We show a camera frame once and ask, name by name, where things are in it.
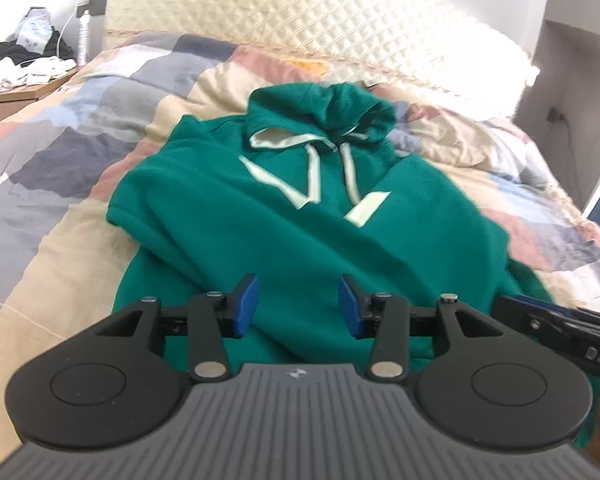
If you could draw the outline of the green hooded sweatshirt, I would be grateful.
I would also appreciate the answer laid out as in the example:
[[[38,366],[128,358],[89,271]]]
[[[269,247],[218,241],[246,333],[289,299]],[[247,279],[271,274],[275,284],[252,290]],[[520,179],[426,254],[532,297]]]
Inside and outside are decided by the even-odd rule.
[[[433,306],[444,292],[489,312],[495,296],[549,300],[509,238],[440,170],[399,154],[417,110],[354,84],[279,84],[242,114],[186,115],[112,194],[107,220],[138,249],[114,307],[167,306],[256,274],[262,292],[232,367],[365,366],[370,344],[338,308],[344,274],[370,292]]]

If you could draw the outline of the patchwork quilt bedspread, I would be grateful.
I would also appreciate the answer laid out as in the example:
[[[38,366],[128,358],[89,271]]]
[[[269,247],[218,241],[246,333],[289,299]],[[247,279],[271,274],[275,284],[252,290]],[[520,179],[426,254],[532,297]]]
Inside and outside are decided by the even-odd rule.
[[[10,376],[106,316],[136,254],[106,220],[120,179],[185,115],[238,114],[257,88],[319,80],[335,79],[254,47],[143,34],[0,122],[0,463],[19,443],[4,405]],[[466,117],[412,84],[363,87],[416,108],[400,152],[422,155],[498,222],[510,255],[558,304],[600,312],[600,227],[522,130]]]

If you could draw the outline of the wooden bedside table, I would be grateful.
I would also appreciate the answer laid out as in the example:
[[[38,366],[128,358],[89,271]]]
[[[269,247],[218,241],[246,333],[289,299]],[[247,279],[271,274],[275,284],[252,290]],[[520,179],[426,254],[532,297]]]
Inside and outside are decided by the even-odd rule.
[[[73,68],[65,75],[54,79],[47,84],[36,86],[19,87],[0,93],[0,122],[5,118],[16,114],[23,107],[28,106],[40,99],[46,98],[69,81],[79,70]]]

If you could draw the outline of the clutter pile on nightstand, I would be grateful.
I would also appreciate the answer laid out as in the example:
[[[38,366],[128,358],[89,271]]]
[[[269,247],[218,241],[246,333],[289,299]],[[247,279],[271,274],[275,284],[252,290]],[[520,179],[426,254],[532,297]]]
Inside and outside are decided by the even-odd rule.
[[[50,12],[32,6],[12,36],[0,42],[0,93],[48,84],[78,66]]]

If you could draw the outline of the white spray bottle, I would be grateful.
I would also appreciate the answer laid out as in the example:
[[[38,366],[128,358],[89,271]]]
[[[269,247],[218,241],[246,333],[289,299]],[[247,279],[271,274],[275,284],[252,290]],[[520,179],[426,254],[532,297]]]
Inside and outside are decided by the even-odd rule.
[[[87,63],[88,47],[90,46],[91,13],[84,10],[79,18],[78,44],[76,45],[76,64],[80,67]]]

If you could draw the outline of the orange yellow pillow corner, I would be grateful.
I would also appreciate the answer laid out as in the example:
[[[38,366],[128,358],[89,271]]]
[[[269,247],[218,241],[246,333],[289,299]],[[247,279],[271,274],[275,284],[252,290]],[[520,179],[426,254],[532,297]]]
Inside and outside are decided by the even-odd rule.
[[[285,58],[285,62],[304,70],[316,78],[324,78],[330,73],[330,65],[320,60],[310,60],[309,58]]]

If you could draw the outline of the wall power socket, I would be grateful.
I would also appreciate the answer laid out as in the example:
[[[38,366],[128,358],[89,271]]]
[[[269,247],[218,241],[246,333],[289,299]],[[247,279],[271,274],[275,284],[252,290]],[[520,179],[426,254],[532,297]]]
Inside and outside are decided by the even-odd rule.
[[[563,122],[565,124],[568,122],[568,119],[561,110],[558,110],[556,107],[551,107],[547,112],[546,121],[550,124],[558,124],[558,122]]]

